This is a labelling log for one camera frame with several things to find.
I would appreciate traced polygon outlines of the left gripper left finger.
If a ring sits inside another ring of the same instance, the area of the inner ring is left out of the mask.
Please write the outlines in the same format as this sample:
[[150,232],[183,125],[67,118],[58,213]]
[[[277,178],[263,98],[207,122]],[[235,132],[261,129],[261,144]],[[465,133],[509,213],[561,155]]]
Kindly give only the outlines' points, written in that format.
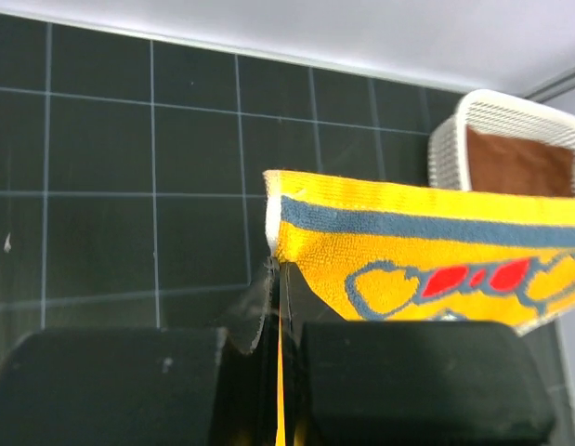
[[52,329],[0,366],[0,445],[271,445],[279,265],[199,328]]

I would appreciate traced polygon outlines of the brown towel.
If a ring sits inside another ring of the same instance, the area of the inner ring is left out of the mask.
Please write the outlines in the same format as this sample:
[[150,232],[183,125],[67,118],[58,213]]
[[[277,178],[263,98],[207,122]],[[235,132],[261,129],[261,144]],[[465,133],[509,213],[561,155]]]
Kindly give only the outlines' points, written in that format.
[[471,189],[513,195],[574,198],[573,151],[524,138],[466,129]]

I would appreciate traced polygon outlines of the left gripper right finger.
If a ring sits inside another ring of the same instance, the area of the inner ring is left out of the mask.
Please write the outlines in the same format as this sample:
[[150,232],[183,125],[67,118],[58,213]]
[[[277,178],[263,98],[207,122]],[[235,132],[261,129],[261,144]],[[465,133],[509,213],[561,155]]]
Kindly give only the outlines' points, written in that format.
[[542,445],[555,427],[526,343],[489,321],[348,321],[281,269],[288,445]]

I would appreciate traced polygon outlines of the yellow and blue towel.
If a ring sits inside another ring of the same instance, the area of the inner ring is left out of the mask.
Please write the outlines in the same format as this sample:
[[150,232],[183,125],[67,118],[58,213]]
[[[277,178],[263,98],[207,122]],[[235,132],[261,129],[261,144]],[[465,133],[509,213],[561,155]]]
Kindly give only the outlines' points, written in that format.
[[348,320],[497,321],[526,334],[575,308],[575,198],[264,178],[270,251]]

